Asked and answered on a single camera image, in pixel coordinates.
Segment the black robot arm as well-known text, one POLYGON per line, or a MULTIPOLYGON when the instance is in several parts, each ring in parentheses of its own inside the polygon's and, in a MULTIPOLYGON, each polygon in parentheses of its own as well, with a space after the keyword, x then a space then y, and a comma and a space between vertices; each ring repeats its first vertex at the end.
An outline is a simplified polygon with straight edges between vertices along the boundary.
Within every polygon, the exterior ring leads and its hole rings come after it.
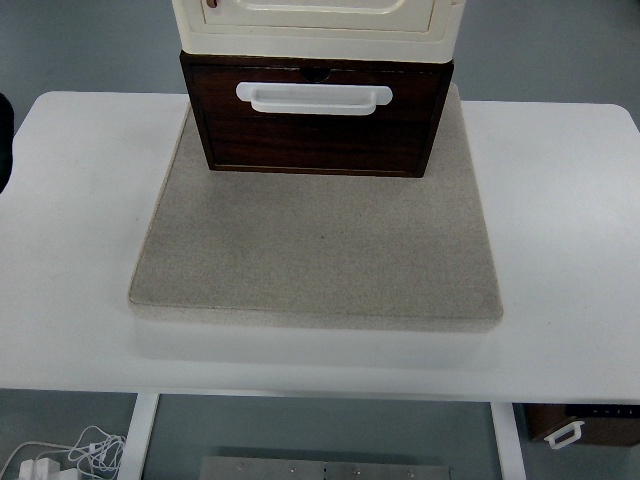
POLYGON ((7 97, 0 94, 0 192, 6 188, 13 170, 15 113, 7 97))

